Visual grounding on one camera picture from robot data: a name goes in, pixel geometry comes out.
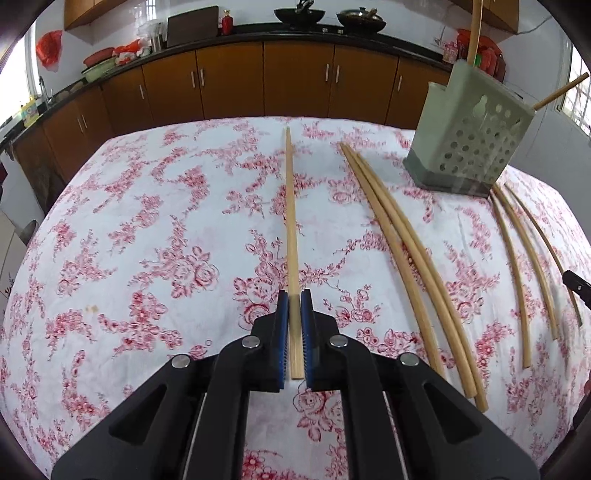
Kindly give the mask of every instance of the kitchen cabinet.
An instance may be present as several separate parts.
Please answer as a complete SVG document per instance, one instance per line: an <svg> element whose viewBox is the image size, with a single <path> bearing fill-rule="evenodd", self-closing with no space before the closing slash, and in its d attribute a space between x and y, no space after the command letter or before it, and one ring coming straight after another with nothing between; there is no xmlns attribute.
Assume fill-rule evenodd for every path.
<svg viewBox="0 0 591 480"><path fill-rule="evenodd" d="M326 117L335 46L265 42L265 115Z"/></svg>
<svg viewBox="0 0 591 480"><path fill-rule="evenodd" d="M400 58L386 124L416 130L429 82L447 85L450 74L417 60Z"/></svg>
<svg viewBox="0 0 591 480"><path fill-rule="evenodd" d="M90 158L103 143L115 135L100 87L96 86L82 93L75 101L86 136L87 157Z"/></svg>
<svg viewBox="0 0 591 480"><path fill-rule="evenodd" d="M383 124L397 67L398 57L337 45L329 117Z"/></svg>
<svg viewBox="0 0 591 480"><path fill-rule="evenodd" d="M69 102L43 122L43 130L66 182L88 160L88 144L76 102Z"/></svg>
<svg viewBox="0 0 591 480"><path fill-rule="evenodd" d="M154 125L203 120L194 51L151 61L142 69Z"/></svg>
<svg viewBox="0 0 591 480"><path fill-rule="evenodd" d="M43 127L40 124L29 127L14 142L12 150L33 188L41 210L48 214L65 184Z"/></svg>
<svg viewBox="0 0 591 480"><path fill-rule="evenodd" d="M206 119L263 116L262 42L197 50Z"/></svg>
<svg viewBox="0 0 591 480"><path fill-rule="evenodd" d="M65 0L64 29L86 25L103 16L126 0Z"/></svg>
<svg viewBox="0 0 591 480"><path fill-rule="evenodd" d="M129 134L154 126L142 67L107 80L102 89L115 135Z"/></svg>
<svg viewBox="0 0 591 480"><path fill-rule="evenodd" d="M472 13L472 0L452 0L452 2ZM519 0L484 0L482 21L491 27L517 33L519 31Z"/></svg>

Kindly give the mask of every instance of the red bottle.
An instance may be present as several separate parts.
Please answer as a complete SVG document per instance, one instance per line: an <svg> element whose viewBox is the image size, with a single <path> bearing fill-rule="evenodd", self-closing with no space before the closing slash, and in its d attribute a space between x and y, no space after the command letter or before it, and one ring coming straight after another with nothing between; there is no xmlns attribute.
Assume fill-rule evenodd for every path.
<svg viewBox="0 0 591 480"><path fill-rule="evenodd" d="M230 17L230 10L224 10L222 18L222 35L230 35L234 29L234 19Z"/></svg>

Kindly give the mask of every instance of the floral tablecloth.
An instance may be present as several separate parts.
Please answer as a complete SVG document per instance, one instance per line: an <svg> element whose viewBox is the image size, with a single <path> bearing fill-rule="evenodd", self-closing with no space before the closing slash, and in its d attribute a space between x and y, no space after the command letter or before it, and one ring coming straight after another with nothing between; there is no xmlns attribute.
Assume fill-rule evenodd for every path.
<svg viewBox="0 0 591 480"><path fill-rule="evenodd" d="M533 365L523 370L515 287L489 201L416 188L402 166L411 131L312 118L157 128L112 139L86 163L29 246L0 332L0 410L24 450L49 475L171 355L218 353L274 310L286 282L287 125L300 284L312 290L315 308L371 351L424 356L400 275L339 152L346 141L430 250L478 358L487 415L542 464L567 433L591 369L587 308L580 303L579 329L558 269L522 214L560 323L552 341L532 266L510 226L533 348ZM501 180L531 209L564 267L591 278L591 247L562 197L512 167ZM424 299L448 380L461 390L425 292ZM312 393L300 381L281 394L254 393L247 429L246 480L347 478L338 393Z"/></svg>

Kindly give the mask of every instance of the bamboo stick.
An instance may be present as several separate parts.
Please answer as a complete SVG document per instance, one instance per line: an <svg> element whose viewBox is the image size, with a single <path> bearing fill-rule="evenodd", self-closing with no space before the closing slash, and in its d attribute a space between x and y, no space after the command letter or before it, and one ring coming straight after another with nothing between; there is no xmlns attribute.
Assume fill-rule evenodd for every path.
<svg viewBox="0 0 591 480"><path fill-rule="evenodd" d="M472 26L470 28L470 44L468 46L468 65L474 66L478 44L480 43L480 29L482 28L482 0L472 2Z"/></svg>
<svg viewBox="0 0 591 480"><path fill-rule="evenodd" d="M300 380L304 378L304 348L301 337L295 199L293 145L290 128L287 127L285 129L285 223L287 225L287 293L290 298L290 372L293 380Z"/></svg>
<svg viewBox="0 0 591 480"><path fill-rule="evenodd" d="M365 173L363 163L359 161L359 157L357 156L357 154L346 144L341 143L340 147L343 150L345 156L347 157L347 160L351 165L351 168L355 172L357 180L359 180L359 183L362 185L363 191L365 191L368 200L370 197L372 198L372 201L370 202L372 210L374 211L376 216L378 216L378 211L380 216L386 216L384 220L380 220L378 217L378 222L386 222L389 225L391 221L394 228L398 231L398 234L400 235L403 243L407 246L409 252L411 253L413 260L415 261L415 265L417 266L417 269L421 274L421 278L423 279L425 287L427 288L427 292L431 296L435 309L437 310L437 314L440 318L443 330L446 334L447 341L450 345L450 348L452 349L453 356L456 359L456 364L458 366L458 371L460 373L460 379L462 380L462 387L464 389L466 397L473 398L476 395L476 387L474 385L474 380L472 378L470 367L468 365L466 355L462 348L462 344L458 337L457 331L453 326L453 322L450 317L449 311L445 307L445 303L441 298L441 295L437 290L437 287L434 285L432 276L429 274L428 269L425 266L421 256L417 255L417 247L414 245L410 237L405 234L405 232L401 232L399 230L400 219L398 218L396 213L392 211L391 205L389 205L388 202L384 201L383 192L372 184L372 179ZM402 254L401 264L406 264L406 266L408 266L408 261L404 254Z"/></svg>
<svg viewBox="0 0 591 480"><path fill-rule="evenodd" d="M453 321L453 326L455 327L457 335L459 336L460 342L462 344L462 348L465 353L465 358L468 362L470 373L471 373L471 376L472 376L472 379L473 379L473 382L475 385L475 390L473 390L471 393L476 394L476 396L475 396L476 406L478 407L478 409L480 411L485 412L486 410L488 410L488 403L486 401L486 393L484 390L484 386L482 384L480 372L479 372L478 367L476 365L476 361L474 359L474 356L472 355L470 343L468 342L468 339L467 339L466 334L464 332L462 323L461 323L460 318L457 314L457 310L452 303L449 293L447 292L447 289L445 288L445 285L443 284L443 280L441 279L441 276L439 275L439 272L437 271L437 268L435 267L433 260L431 259L431 257L429 255L427 255L427 251L426 251L425 247L423 246L422 242L420 241L418 235L414 231L413 226L410 224L410 222L408 221L408 218L404 215L404 212L400 209L400 207L398 206L398 203L394 200L394 198L392 197L392 195L390 194L388 189L385 187L383 182L379 179L379 177L371 169L371 167L365 161L365 159L363 157L361 157L361 155L357 154L357 158L359 159L361 164L364 166L365 171L369 174L368 175L369 179L372 180L373 184L376 185L376 188L383 193L382 198L384 200L384 203L386 205L390 205L392 207L391 209L389 209L389 211L393 214L394 220L397 221L395 224L395 227L397 228L398 234L401 235L402 241L406 244L409 251L411 251L411 248L413 249L411 251L411 256L413 257L413 261L415 262L415 265L418 265L418 263L420 263L421 260L423 260L427 264L428 271L430 272L430 274L437 286L437 289L439 290L441 296L443 297L443 300L444 300L445 305L447 307L447 311L449 312L449 315L451 315L451 318ZM423 275L423 273L421 273L421 277L423 277L423 281L424 281L425 275ZM456 363L458 363L458 356L456 356L455 353L453 353L453 355L456 358Z"/></svg>
<svg viewBox="0 0 591 480"><path fill-rule="evenodd" d="M507 231L507 226L501 211L496 204L494 196L491 195L492 209L495 212L496 222L499 224L501 235L505 241L505 247L507 248L507 255L511 262L511 270L513 271L513 281L515 283L515 291L517 292L517 303L519 305L519 318L521 320L521 363L523 368L531 367L531 342L530 342L530 323L527 319L527 311L525 309L525 298L523 296L523 285L521 283L521 274L519 273L519 266L517 265L517 258L515 257L515 250L511 243L511 237Z"/></svg>
<svg viewBox="0 0 591 480"><path fill-rule="evenodd" d="M515 194L515 192L513 190L511 190L511 188L506 183L505 183L505 188L507 190L509 190L510 194L513 195L513 197L515 198L517 203L519 203L519 205L521 206L521 208L523 209L525 214L528 216L531 223L534 224L535 229L540 234L540 237L542 237L542 240L544 241L544 243L548 247L548 250L550 250L550 254L552 255L552 258L554 258L554 262L556 263L556 266L558 267L558 270L560 271L560 275L564 275L564 268L562 268L560 260L558 259L558 257L556 256L556 253L554 252L554 248L552 248L552 245L550 245L550 242L548 241L548 237L546 237L546 235L544 234L544 231L541 229L538 222L535 221L534 216L531 214L531 212L528 210L528 208L524 205L524 203L521 201L521 199ZM577 305L577 301L574 298L573 291L570 290L569 288L567 288L567 290L569 291L569 297L570 297L571 303L573 304L574 312L577 315L577 322L579 324L579 327L581 327L581 326L583 326L583 319L581 318L581 312L579 311L579 306Z"/></svg>
<svg viewBox="0 0 591 480"><path fill-rule="evenodd" d="M386 237L386 241L390 247L390 251L392 252L392 256L394 257L394 261L398 267L398 271L400 272L400 276L402 277L402 282L404 283L404 287L408 293L408 299L410 300L411 307L413 308L414 316L417 319L418 328L425 345L425 350L427 351L429 365L439 375L445 378L445 370L441 361L441 355L439 355L439 350L437 349L437 341L435 340L433 327L428 319L427 309L425 308L423 299L421 298L418 285L414 280L413 272L410 269L410 265L408 265L408 261L404 255L404 252L402 251L402 244L396 238L394 229L390 224L386 212L380 205L380 202L368 181L362 175L361 170L359 169L359 166L357 165L351 152L346 149L347 146L344 144L340 144L340 147L345 155L345 158L349 162L351 169L355 173L355 176L358 178L359 184L361 185L361 188L367 197L369 205L378 219L378 223L382 229L382 232L384 233L384 237Z"/></svg>
<svg viewBox="0 0 591 480"><path fill-rule="evenodd" d="M583 73L579 78L574 79L572 82L564 85L562 88L559 88L552 95L549 95L541 102L536 103L532 108L534 110L540 110L541 108L544 108L550 102L554 102L554 100L556 100L558 97L562 97L571 88L576 87L579 83L584 82L588 78L589 78L589 72Z"/></svg>
<svg viewBox="0 0 591 480"><path fill-rule="evenodd" d="M546 305L546 309L548 310L548 318L550 319L550 331L552 332L552 338L556 340L558 338L558 326L556 324L556 317L554 316L554 306L552 304L552 297L550 296L550 289L548 288L548 283L544 277L544 272L542 271L542 267L540 266L540 261L538 260L537 255L535 254L534 247L531 244L527 233L525 233L525 229L517 214L509 204L509 200L503 193L503 191L499 188L498 185L493 185L492 187L493 192L495 193L496 197L500 200L501 205L507 212L507 215L511 219L513 226L517 230L519 237L521 238L521 242L523 243L525 250L531 260L532 265L534 266L535 276L538 278L538 282L540 284L540 289L542 290L542 297L544 298L544 304Z"/></svg>

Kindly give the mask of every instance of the black countertop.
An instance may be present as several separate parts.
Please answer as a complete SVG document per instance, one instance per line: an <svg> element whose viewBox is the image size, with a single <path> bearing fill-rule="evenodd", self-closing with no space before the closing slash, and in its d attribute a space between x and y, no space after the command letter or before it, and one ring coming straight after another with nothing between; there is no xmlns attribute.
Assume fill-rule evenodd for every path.
<svg viewBox="0 0 591 480"><path fill-rule="evenodd" d="M344 45L349 47L365 48L367 50L377 51L380 53L390 54L394 56L407 57L415 60L422 61L423 63L429 64L433 67L450 72L452 65L443 61L443 56L440 53L436 53L428 48L415 45L413 43L400 40L399 38L390 37L388 35L382 35L379 33L361 35L355 33L348 33L343 27L337 25L315 25L311 28L290 28L282 23L259 23L259 24L247 24L237 25L234 28L234 33L227 36L218 36L208 38L205 40L199 40L192 43L179 45L172 48L165 48L157 53L152 53L146 57L134 60L121 67L116 67L111 70L107 75L104 75L94 82L84 85L79 90L69 94L63 100L52 104L49 109L44 112L37 121L33 124L45 120L50 117L54 112L58 111L66 103L70 102L78 95L81 95L89 88L113 78L120 73L126 72L127 70L134 69L142 66L153 60L158 60L170 55L183 53L190 50L197 50L199 48L213 47L217 45L225 45L231 43L241 43L250 41L270 41L270 40L301 40L301 41L316 41L324 43L333 43L337 45ZM20 132L10 130L4 139L0 141L0 151L4 149L7 143L12 140L17 141L30 129L26 128Z"/></svg>

